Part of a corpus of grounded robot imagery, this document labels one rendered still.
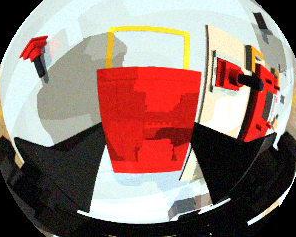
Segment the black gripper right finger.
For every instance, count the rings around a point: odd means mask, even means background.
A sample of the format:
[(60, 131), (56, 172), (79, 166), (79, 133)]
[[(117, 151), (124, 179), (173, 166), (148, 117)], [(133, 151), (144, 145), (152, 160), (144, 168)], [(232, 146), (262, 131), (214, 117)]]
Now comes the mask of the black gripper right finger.
[(275, 139), (277, 131), (244, 142), (194, 122), (189, 145), (196, 154), (213, 206), (229, 199), (229, 192), (248, 174), (258, 155), (274, 145)]

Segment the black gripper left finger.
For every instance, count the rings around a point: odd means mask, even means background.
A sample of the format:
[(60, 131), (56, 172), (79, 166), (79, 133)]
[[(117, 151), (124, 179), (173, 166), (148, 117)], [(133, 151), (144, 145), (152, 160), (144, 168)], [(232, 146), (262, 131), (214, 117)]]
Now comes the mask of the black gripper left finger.
[(14, 143), (25, 162), (43, 171), (79, 211), (90, 214), (95, 180), (106, 147), (102, 122), (51, 147), (19, 137), (14, 138)]

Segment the yellow rectangular outline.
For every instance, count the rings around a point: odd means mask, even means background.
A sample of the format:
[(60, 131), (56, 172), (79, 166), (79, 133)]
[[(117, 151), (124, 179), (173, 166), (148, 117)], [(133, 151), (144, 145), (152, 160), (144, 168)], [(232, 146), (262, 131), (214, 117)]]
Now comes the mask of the yellow rectangular outline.
[(183, 30), (177, 30), (177, 29), (169, 29), (169, 28), (160, 28), (160, 26), (115, 26), (115, 28), (109, 28), (108, 30), (108, 44), (107, 44), (107, 58), (106, 58), (106, 68), (112, 68), (112, 49), (113, 49), (113, 32), (125, 32), (125, 30), (149, 30), (149, 32), (160, 32), (160, 33), (169, 33), (169, 34), (180, 34), (180, 36), (184, 36), (185, 44), (184, 44), (184, 69), (189, 70), (189, 40), (190, 40), (190, 34), (188, 32), (183, 32)]

